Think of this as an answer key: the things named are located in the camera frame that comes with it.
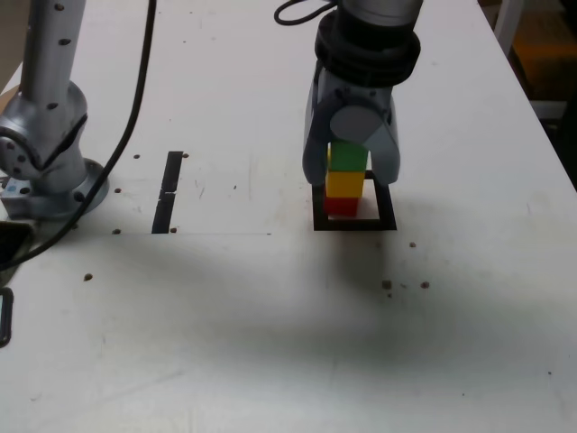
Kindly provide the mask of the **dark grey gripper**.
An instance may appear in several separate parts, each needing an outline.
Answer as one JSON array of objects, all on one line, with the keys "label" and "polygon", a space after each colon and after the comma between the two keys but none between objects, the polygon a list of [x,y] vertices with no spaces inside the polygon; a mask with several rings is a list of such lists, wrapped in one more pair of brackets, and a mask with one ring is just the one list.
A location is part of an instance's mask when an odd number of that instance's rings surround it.
[{"label": "dark grey gripper", "polygon": [[[364,101],[370,107],[348,105],[333,115],[334,98],[330,96],[335,93],[348,103]],[[325,183],[332,131],[338,140],[358,144],[369,152],[371,169],[380,185],[395,183],[400,171],[395,124],[392,87],[360,87],[316,64],[307,101],[302,156],[307,182],[312,186]]]}]

